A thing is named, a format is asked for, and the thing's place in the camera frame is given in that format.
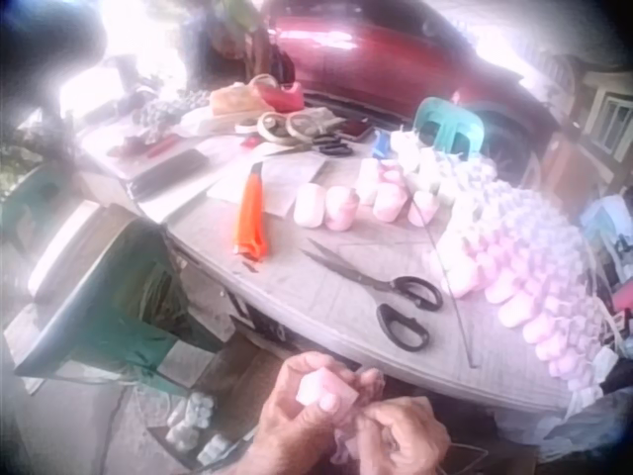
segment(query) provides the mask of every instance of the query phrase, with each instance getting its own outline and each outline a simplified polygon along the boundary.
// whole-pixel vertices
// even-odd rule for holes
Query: house wall
[[[595,89],[595,96],[587,119],[581,120],[582,111],[573,108],[572,121],[580,124],[582,135],[579,140],[581,151],[594,164],[603,181],[605,193],[618,193],[624,186],[633,185],[633,120],[629,121],[619,144],[613,152],[598,146],[591,133],[599,120],[606,100],[614,98],[633,104],[633,72],[589,72],[583,78],[583,85]]]

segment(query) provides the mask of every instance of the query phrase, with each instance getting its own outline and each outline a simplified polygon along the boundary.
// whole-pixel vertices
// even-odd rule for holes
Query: building
[[[578,82],[571,122],[580,151],[599,173],[603,193],[633,185],[633,71],[587,71]]]

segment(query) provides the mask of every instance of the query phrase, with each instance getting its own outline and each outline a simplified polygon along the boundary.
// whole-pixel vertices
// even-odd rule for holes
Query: scissor blade
[[[310,241],[310,243],[314,247],[316,247],[318,249],[318,251],[321,254],[323,254],[325,257],[327,257],[331,262],[338,262],[340,265],[344,265],[344,266],[346,266],[349,269],[353,269],[354,268],[353,265],[351,265],[349,262],[347,262],[345,259],[343,259],[340,255],[338,255],[333,250],[328,249],[323,244],[319,244],[314,239],[308,238],[308,240]]]
[[[345,264],[332,262],[331,260],[329,260],[326,257],[321,257],[320,255],[313,254],[313,253],[308,252],[306,250],[304,250],[303,253],[307,257],[312,259],[314,262],[316,262],[317,264],[320,264],[323,267],[325,267],[326,269],[337,273],[341,277],[344,277],[344,278],[346,278],[348,280],[351,280],[352,282],[358,282],[361,285],[368,285],[370,287],[374,286],[374,279],[371,279],[371,278],[367,277],[366,275],[361,274],[357,270],[350,269]]]

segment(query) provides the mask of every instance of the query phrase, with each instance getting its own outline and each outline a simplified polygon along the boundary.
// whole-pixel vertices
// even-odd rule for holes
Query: fingernail
[[[335,394],[328,393],[318,401],[318,406],[329,414],[335,414],[340,407],[340,398]]]

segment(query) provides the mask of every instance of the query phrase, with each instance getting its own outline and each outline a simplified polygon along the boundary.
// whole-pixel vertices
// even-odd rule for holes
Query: black scissors handle
[[[395,293],[411,300],[419,309],[437,312],[442,308],[442,305],[444,305],[444,299],[442,298],[440,290],[430,282],[420,279],[419,277],[398,277],[392,280],[389,285]],[[428,290],[433,294],[434,302],[423,297],[424,294],[415,292],[415,287],[424,287]]]
[[[380,324],[380,328],[383,329],[383,332],[385,333],[387,338],[404,351],[408,351],[411,353],[420,351],[430,342],[431,336],[425,327],[423,327],[416,319],[405,317],[393,307],[387,304],[381,304],[378,306],[376,314],[378,316],[378,323]],[[398,336],[392,331],[393,323],[398,323],[418,335],[420,338],[420,343],[408,344],[399,339]]]

